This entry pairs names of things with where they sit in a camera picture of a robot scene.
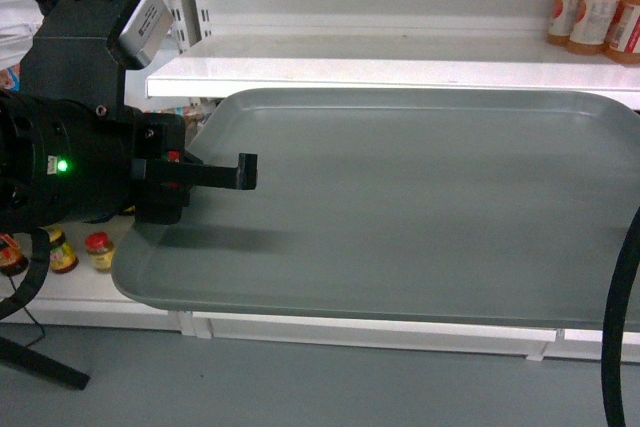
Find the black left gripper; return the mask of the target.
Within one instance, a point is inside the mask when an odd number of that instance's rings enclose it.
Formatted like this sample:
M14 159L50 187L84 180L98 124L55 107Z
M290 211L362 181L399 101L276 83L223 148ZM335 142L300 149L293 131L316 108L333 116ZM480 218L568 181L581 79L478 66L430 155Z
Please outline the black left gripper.
M125 114L104 120L77 102L29 100L30 224L99 223L132 208L137 222L174 225L190 201L179 185L256 189L256 154L240 153L235 167L200 164L186 151L184 118Z

